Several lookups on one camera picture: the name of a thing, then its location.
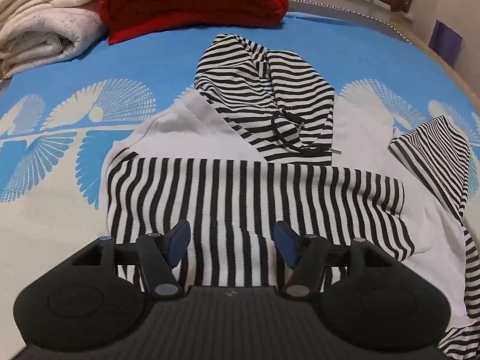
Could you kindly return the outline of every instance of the white and blue patterned sheet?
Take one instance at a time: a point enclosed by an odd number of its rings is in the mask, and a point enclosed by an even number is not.
[[[15,76],[0,99],[0,215],[8,213],[11,226],[30,223],[32,233],[35,223],[81,240],[85,229],[101,231],[106,153],[191,85],[219,33],[294,50],[339,95],[391,113],[402,131],[449,116],[470,142],[469,197],[480,207],[480,118],[440,67],[411,44],[375,31],[291,14],[272,29],[198,27],[110,47],[103,41],[82,58]]]

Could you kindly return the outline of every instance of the bed sheet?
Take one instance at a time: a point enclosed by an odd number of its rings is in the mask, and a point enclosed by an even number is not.
[[[104,40],[81,58],[15,76],[0,96],[0,231],[7,240],[0,263],[33,256],[31,244],[21,247],[27,239],[44,248],[23,276],[6,270],[4,277],[15,283],[0,294],[0,320],[12,324],[11,305],[22,287],[103,230],[98,194],[106,153],[192,84],[198,60],[219,33],[297,52],[338,94],[370,99],[373,114],[387,109],[401,131],[448,115],[474,154],[467,218],[475,222],[469,207],[480,207],[480,118],[441,68],[411,44],[295,13],[269,29],[187,28],[110,47]],[[5,356],[20,343],[16,332],[0,339],[10,351]]]

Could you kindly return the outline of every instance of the wall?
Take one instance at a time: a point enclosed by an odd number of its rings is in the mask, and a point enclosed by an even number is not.
[[[464,38],[454,69],[480,95],[480,0],[413,0],[410,14],[411,30],[423,42],[429,42],[437,19]]]

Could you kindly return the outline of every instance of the folded red quilt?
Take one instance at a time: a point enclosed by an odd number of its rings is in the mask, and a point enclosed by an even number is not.
[[[287,9],[288,0],[100,0],[109,44],[195,24],[268,27]]]

